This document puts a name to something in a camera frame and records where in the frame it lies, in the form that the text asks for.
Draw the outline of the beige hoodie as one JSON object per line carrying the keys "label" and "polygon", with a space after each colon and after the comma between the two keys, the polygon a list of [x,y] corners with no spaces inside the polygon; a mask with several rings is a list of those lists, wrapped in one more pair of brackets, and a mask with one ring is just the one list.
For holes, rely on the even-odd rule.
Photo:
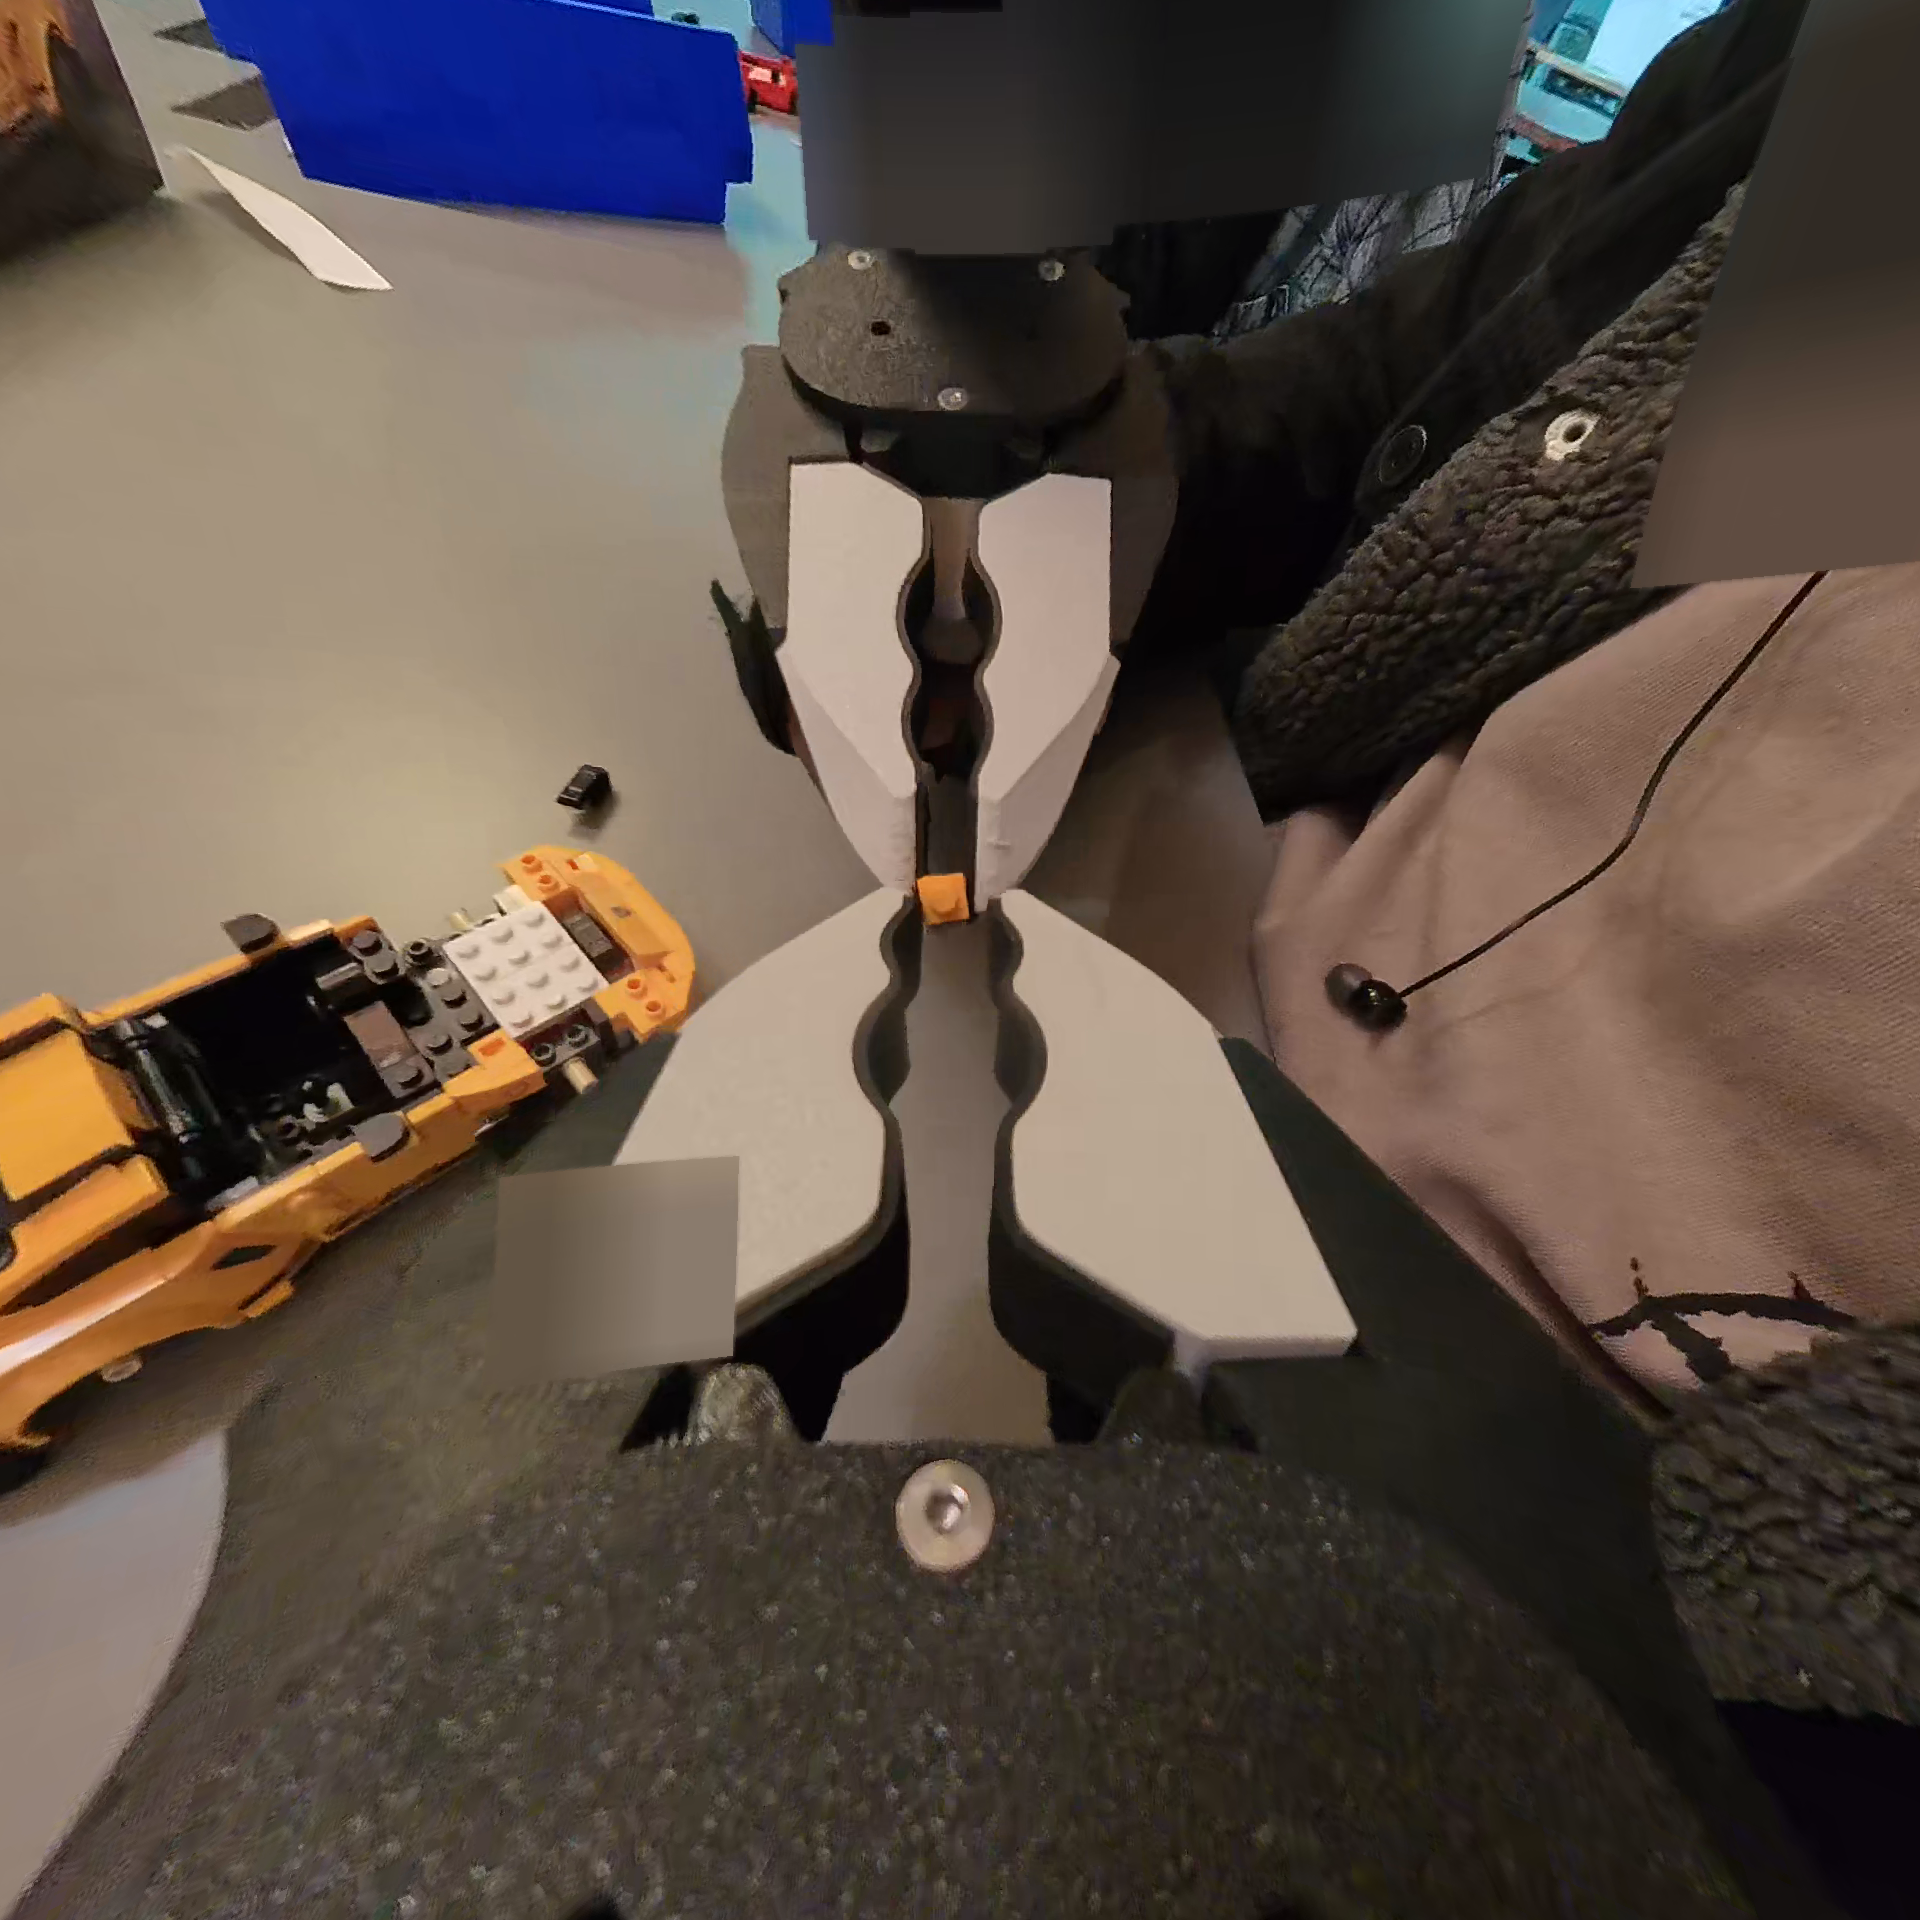
{"label": "beige hoodie", "polygon": [[1286,1078],[1600,1374],[1657,1400],[1914,1326],[1918,572],[1828,575],[1624,860],[1374,1036],[1325,997],[1471,949],[1623,832],[1798,582],[1712,582],[1388,777],[1289,802],[1255,922]]}

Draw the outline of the dark patterned cloth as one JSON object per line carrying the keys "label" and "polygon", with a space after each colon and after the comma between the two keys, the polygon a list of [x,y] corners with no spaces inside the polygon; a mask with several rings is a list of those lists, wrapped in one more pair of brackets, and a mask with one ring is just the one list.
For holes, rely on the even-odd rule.
{"label": "dark patterned cloth", "polygon": [[1223,344],[1274,320],[1352,300],[1402,256],[1455,240],[1495,191],[1492,178],[1477,175],[1414,194],[1292,207],[1210,326],[1210,341]]}

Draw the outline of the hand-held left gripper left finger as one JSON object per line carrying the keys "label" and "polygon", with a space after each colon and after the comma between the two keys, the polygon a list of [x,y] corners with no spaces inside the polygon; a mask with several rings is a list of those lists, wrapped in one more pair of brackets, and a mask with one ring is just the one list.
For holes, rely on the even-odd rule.
{"label": "hand-held left gripper left finger", "polygon": [[765,953],[664,1053],[617,1165],[735,1165],[735,1318],[764,1321],[871,1253],[897,1208],[880,1087],[902,1004],[902,893],[878,889]]}

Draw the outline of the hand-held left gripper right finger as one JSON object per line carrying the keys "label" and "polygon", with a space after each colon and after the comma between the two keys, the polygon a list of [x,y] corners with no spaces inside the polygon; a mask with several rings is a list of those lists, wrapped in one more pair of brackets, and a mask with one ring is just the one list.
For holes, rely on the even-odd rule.
{"label": "hand-held left gripper right finger", "polygon": [[1352,1313],[1210,1021],[1028,890],[994,932],[1006,1338],[1044,1374],[1343,1354]]}

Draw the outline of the black lego car box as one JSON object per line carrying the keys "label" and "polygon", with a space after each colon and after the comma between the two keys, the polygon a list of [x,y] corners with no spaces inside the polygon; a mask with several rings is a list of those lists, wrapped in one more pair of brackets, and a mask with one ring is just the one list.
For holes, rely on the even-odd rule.
{"label": "black lego car box", "polygon": [[2,4],[2,257],[159,191],[128,78],[90,1]]}

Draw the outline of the white paper scrap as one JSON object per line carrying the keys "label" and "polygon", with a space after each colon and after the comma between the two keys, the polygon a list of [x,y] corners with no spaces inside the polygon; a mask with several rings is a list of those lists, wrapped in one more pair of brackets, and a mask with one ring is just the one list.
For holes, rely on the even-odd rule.
{"label": "white paper scrap", "polygon": [[353,295],[386,295],[392,288],[375,264],[297,201],[286,199],[252,175],[232,172],[204,151],[173,144],[166,152],[193,165],[254,228],[314,280]]}

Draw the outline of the person's right hand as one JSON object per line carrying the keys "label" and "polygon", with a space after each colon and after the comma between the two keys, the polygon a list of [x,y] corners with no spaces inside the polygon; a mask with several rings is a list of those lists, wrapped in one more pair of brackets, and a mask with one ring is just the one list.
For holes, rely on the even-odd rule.
{"label": "person's right hand", "polygon": [[937,623],[918,646],[914,741],[935,777],[962,777],[981,744],[975,669],[981,639],[957,623]]}

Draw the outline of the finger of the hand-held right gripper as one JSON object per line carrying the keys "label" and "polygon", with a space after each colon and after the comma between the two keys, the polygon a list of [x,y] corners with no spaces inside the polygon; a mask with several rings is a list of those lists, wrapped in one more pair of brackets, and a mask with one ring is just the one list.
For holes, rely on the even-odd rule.
{"label": "finger of the hand-held right gripper", "polygon": [[916,658],[904,589],[922,562],[922,509],[862,464],[793,464],[785,623],[776,658],[829,813],[878,887],[918,869],[918,764],[904,718]]}
{"label": "finger of the hand-held right gripper", "polygon": [[1047,472],[986,503],[975,562],[997,632],[975,685],[975,903],[1017,884],[1056,832],[1117,678],[1113,485]]}

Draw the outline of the black wired earphone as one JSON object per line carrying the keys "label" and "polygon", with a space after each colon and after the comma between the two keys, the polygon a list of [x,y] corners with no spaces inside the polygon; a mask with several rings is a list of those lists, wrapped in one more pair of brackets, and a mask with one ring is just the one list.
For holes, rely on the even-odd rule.
{"label": "black wired earphone", "polygon": [[1464,969],[1471,969],[1482,958],[1497,953],[1502,945],[1518,940],[1526,928],[1533,928],[1536,922],[1553,914],[1558,906],[1593,889],[1593,884],[1606,873],[1612,873],[1624,860],[1631,845],[1636,845],[1636,841],[1640,838],[1648,816],[1684,749],[1706,726],[1716,711],[1733,697],[1733,692],[1741,685],[1751,669],[1765,658],[1770,641],[1776,641],[1776,637],[1785,632],[1785,628],[1791,623],[1798,609],[1807,604],[1815,589],[1828,581],[1828,575],[1830,574],[1823,567],[1815,569],[1809,572],[1809,575],[1806,575],[1804,582],[1798,582],[1790,592],[1790,596],[1785,598],[1780,609],[1766,621],[1761,632],[1743,646],[1738,658],[1718,676],[1712,689],[1686,716],[1684,724],[1664,743],[1664,749],[1660,758],[1654,758],[1648,780],[1642,782],[1636,802],[1624,821],[1623,832],[1585,870],[1568,880],[1546,898],[1533,903],[1526,911],[1500,925],[1500,929],[1490,932],[1471,949],[1450,954],[1446,962],[1431,966],[1429,970],[1414,976],[1406,985],[1389,983],[1377,970],[1372,970],[1368,966],[1360,966],[1356,962],[1341,962],[1332,966],[1325,976],[1328,1004],[1343,1018],[1352,1021],[1360,1031],[1374,1036],[1392,1032],[1408,1018],[1408,1004],[1413,998],[1462,973]]}

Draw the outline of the orange lego car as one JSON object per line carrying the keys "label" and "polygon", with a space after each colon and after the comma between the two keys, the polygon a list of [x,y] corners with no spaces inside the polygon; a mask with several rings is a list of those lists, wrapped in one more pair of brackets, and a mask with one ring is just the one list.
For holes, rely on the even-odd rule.
{"label": "orange lego car", "polygon": [[45,1412],[288,1303],[341,1236],[688,1017],[682,925],[608,854],[529,847],[480,918],[224,925],[231,954],[2,1021],[2,1480]]}

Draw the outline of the blue plastic storage bin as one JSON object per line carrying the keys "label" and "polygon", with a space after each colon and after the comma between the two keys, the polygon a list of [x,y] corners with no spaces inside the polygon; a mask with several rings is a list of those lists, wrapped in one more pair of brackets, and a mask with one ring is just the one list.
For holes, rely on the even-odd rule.
{"label": "blue plastic storage bin", "polygon": [[206,1],[298,172],[384,199],[722,223],[753,175],[735,39],[649,4]]}

